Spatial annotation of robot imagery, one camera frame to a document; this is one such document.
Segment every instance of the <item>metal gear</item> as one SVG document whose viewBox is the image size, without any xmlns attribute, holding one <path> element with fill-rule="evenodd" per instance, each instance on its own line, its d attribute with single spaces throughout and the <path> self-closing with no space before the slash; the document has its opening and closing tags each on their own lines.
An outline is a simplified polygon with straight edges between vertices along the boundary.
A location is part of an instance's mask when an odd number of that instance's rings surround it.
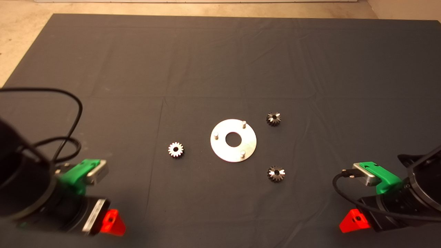
<svg viewBox="0 0 441 248">
<path fill-rule="evenodd" d="M 282 181 L 283 178 L 285 177 L 285 170 L 277 166 L 271 166 L 268 169 L 267 173 L 268 173 L 268 178 L 275 183 Z"/>
<path fill-rule="evenodd" d="M 180 158 L 184 154 L 184 146 L 179 142 L 171 143 L 168 146 L 168 153 L 172 158 Z"/>
<path fill-rule="evenodd" d="M 266 122 L 267 122 L 268 125 L 270 125 L 270 126 L 275 127 L 275 126 L 279 125 L 281 121 L 282 121 L 282 120 L 281 120 L 281 118 L 280 118 L 280 113 L 277 113 L 277 112 L 269 113 L 269 114 L 266 116 Z"/>
</svg>

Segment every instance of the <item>gear teeth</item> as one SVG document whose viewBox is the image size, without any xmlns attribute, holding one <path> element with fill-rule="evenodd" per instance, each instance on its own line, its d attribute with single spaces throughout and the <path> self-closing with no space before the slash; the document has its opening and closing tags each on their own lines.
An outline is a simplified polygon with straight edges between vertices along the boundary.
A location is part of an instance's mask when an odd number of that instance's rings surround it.
<svg viewBox="0 0 441 248">
<path fill-rule="evenodd" d="M 283 168 L 280 168 L 280 167 L 271 166 L 271 167 L 268 169 L 267 175 L 268 175 L 268 178 L 269 178 L 272 182 L 274 182 L 274 183 L 278 183 L 278 182 L 283 181 L 283 179 L 285 178 L 285 170 L 284 170 Z"/>
<path fill-rule="evenodd" d="M 280 113 L 277 113 L 277 112 L 268 113 L 268 115 L 266 116 L 266 122 L 268 123 L 268 125 L 270 125 L 272 127 L 278 126 L 281 121 L 282 121 L 282 119 L 280 117 Z"/>
<path fill-rule="evenodd" d="M 180 158 L 184 154 L 184 146 L 179 142 L 173 142 L 168 146 L 168 154 L 172 158 Z"/>
</svg>

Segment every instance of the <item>table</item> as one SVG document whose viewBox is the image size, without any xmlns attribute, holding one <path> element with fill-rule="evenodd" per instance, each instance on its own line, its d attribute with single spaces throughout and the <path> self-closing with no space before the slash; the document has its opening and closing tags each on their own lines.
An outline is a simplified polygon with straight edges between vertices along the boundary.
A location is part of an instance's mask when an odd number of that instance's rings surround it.
<svg viewBox="0 0 441 248">
<path fill-rule="evenodd" d="M 0 224 L 1 247 L 438 247 L 440 225 L 342 234 L 353 205 L 331 179 L 441 140 L 438 21 L 54 15 L 5 87 L 69 90 L 85 112 L 72 162 L 106 159 L 122 238 L 23 232 Z M 4 94 L 0 115 L 27 139 L 63 135 L 75 103 Z M 282 114 L 278 127 L 264 120 Z M 222 120 L 246 120 L 254 154 L 228 163 L 210 146 Z M 186 154 L 172 159 L 168 145 Z M 53 147 L 43 150 L 48 156 Z M 280 184 L 270 165 L 286 170 Z M 374 194 L 341 183 L 359 197 Z"/>
</svg>

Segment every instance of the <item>center hole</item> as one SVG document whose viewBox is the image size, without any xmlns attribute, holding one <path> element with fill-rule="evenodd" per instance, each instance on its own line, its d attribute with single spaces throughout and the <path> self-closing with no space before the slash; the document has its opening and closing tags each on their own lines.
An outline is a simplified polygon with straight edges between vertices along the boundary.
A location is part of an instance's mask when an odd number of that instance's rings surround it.
<svg viewBox="0 0 441 248">
<path fill-rule="evenodd" d="M 225 137 L 225 141 L 227 142 L 227 144 L 231 147 L 237 147 L 238 145 L 240 145 L 242 143 L 242 138 L 240 137 L 240 135 L 238 133 L 229 133 L 227 134 L 227 137 Z"/>
</svg>

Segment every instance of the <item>circular metal plate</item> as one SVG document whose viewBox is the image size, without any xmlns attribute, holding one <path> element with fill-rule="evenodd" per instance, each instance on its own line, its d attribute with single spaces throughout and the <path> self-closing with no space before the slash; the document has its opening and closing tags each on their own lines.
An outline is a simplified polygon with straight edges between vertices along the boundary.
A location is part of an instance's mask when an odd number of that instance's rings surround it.
<svg viewBox="0 0 441 248">
<path fill-rule="evenodd" d="M 240 135 L 242 142 L 237 147 L 227 144 L 229 133 Z M 257 139 L 254 130 L 245 121 L 228 119 L 217 124 L 211 132 L 211 148 L 220 158 L 228 162 L 241 162 L 249 158 L 256 149 Z"/>
</svg>

